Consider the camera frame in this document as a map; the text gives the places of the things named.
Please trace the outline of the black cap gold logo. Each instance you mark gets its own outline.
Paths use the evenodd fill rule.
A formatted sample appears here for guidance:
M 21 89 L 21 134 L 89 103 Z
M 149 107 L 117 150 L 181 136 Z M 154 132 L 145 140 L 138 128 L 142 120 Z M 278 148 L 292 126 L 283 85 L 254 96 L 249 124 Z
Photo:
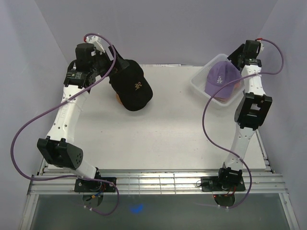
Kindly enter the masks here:
M 152 99 L 153 90 L 140 65 L 130 59 L 127 62 L 129 66 L 110 76 L 109 83 L 127 110 L 138 111 Z

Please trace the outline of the purple cap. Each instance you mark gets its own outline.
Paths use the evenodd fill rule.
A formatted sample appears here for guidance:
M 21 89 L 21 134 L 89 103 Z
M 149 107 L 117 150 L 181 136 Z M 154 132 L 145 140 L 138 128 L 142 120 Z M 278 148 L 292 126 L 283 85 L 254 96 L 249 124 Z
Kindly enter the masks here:
M 219 61 L 211 67 L 205 85 L 205 93 L 212 96 L 216 91 L 231 81 L 241 78 L 239 70 L 229 61 Z M 228 97 L 236 83 L 232 83 L 220 90 L 215 97 Z

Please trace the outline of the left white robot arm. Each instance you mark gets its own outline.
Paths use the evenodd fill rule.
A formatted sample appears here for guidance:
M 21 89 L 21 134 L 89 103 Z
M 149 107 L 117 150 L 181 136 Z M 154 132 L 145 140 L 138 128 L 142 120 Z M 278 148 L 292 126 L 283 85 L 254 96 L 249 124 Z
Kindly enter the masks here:
M 96 77 L 110 76 L 129 65 L 114 46 L 109 46 L 109 50 L 116 57 L 114 60 L 110 60 L 99 43 L 77 45 L 76 59 L 69 64 L 63 83 L 61 106 L 47 136 L 37 141 L 37 148 L 49 165 L 85 177 L 85 186 L 93 192 L 101 188 L 102 180 L 96 176 L 97 168 L 84 159 L 83 150 L 75 145 L 74 134 Z

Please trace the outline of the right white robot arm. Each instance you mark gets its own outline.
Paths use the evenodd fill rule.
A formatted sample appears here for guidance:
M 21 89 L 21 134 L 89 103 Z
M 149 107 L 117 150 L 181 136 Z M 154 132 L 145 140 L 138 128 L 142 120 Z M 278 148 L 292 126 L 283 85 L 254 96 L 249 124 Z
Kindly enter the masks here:
M 231 151 L 220 168 L 217 186 L 228 190 L 242 186 L 242 160 L 245 158 L 250 140 L 256 130 L 262 126 L 272 104 L 272 98 L 267 96 L 261 82 L 261 60 L 258 55 L 263 49 L 260 39 L 247 40 L 228 59 L 239 69 L 244 80 L 244 96 L 239 103 L 234 121 L 236 123 L 235 137 Z

